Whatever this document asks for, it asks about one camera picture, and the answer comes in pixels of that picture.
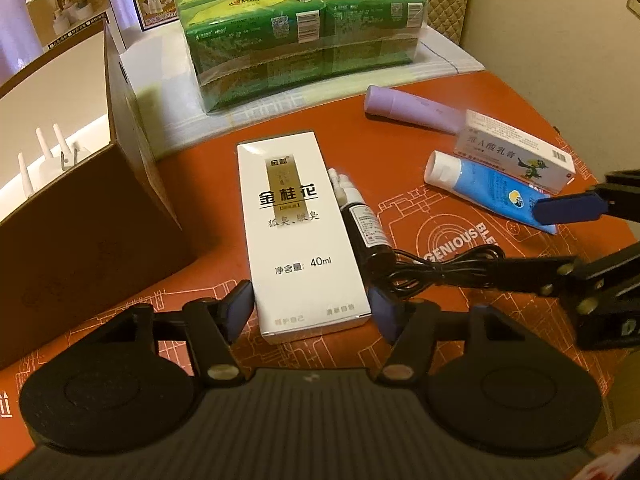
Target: spray bottle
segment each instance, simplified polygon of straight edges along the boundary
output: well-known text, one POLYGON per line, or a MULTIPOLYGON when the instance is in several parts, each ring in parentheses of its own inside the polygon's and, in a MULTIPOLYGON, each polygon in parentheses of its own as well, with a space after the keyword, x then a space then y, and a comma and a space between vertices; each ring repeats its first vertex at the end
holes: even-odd
POLYGON ((328 173, 360 272, 372 280, 389 274, 396 264, 396 254, 378 217, 348 176, 338 176, 334 169, 328 173))

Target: white router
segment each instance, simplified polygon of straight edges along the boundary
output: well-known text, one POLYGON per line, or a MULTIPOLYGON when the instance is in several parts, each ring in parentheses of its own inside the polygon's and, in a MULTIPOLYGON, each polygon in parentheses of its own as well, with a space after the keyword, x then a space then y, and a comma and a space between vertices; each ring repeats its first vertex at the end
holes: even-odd
MULTIPOLYGON (((62 135, 60 127, 57 124, 53 125, 53 132, 56 134, 56 139, 60 145, 60 157, 53 156, 51 150, 47 146, 47 142, 44 140, 42 130, 40 128, 36 128, 36 137, 38 137, 40 149, 42 150, 42 155, 44 155, 44 161, 38 169, 40 173, 40 189, 50 182, 53 182, 66 170, 69 170, 78 164, 78 162, 85 160, 89 155, 91 155, 89 150, 82 148, 76 142, 73 144, 73 151, 71 151, 71 148, 66 143, 66 139, 62 135)), ((24 163, 22 153, 18 153, 18 163, 20 164, 20 176, 22 177, 24 197, 28 198, 34 193, 34 188, 29 171, 24 163)))

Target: green tissue package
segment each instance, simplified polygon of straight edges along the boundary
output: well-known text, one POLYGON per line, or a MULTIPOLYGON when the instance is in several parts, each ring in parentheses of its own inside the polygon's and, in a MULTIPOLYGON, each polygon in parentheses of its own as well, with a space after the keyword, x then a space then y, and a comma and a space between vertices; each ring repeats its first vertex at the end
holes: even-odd
POLYGON ((322 0, 328 75, 409 63, 426 0, 322 0))
POLYGON ((426 6, 426 0, 175 2, 207 112, 323 77, 411 62, 426 6))

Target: orange table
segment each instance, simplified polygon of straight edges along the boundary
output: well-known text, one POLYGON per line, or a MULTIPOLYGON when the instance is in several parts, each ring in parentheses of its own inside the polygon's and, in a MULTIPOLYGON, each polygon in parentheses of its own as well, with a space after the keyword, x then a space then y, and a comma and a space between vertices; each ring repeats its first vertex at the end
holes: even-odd
MULTIPOLYGON (((404 89, 453 107, 472 108, 571 151, 531 106, 490 73, 451 76, 404 89)), ((163 160, 159 167, 170 199, 199 258, 127 304, 143 300, 153 303, 158 310, 176 310, 197 297, 221 298, 236 282, 249 277, 236 144, 300 130, 316 132, 327 166, 347 173, 369 205, 377 210, 396 246, 416 254, 429 253, 470 228, 481 234, 472 243, 495 240, 507 256, 579 254, 593 260, 635 241, 626 224, 618 219, 560 226, 559 234, 551 236, 426 187, 423 173, 429 154, 433 150, 451 152, 454 137, 404 124, 368 120, 363 104, 364 96, 357 96, 302 110, 208 140, 163 160)), ((579 192, 595 180, 575 153, 572 155, 578 175, 566 192, 579 192)), ((569 323, 552 300, 445 286, 432 287, 423 296, 445 310, 463 311, 473 303, 493 304, 587 368, 603 391, 609 387, 623 356, 621 351, 577 351, 569 323)), ((6 391, 12 415, 0 418, 0 471, 32 447, 17 405, 18 390, 25 378, 117 311, 115 308, 89 320, 0 372, 0 396, 6 391)), ((233 348, 245 370, 257 366, 363 365, 376 369, 389 350, 373 322, 346 332, 271 346, 260 338, 255 313, 233 348)), ((456 343, 440 346, 434 365, 459 352, 456 343)), ((161 354, 190 369, 184 343, 163 342, 161 354)))

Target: white box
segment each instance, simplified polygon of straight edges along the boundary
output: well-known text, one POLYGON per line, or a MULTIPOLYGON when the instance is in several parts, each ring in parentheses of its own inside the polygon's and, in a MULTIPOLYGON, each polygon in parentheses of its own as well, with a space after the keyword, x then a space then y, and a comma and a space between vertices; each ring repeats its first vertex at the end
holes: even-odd
POLYGON ((370 308, 313 132, 238 145, 260 333, 283 342, 361 325, 370 308))
POLYGON ((44 52, 100 20, 109 24, 118 52, 125 51, 110 0, 26 0, 26 6, 44 52))
POLYGON ((472 110, 466 111, 454 151, 553 194, 575 177, 569 153, 472 110))

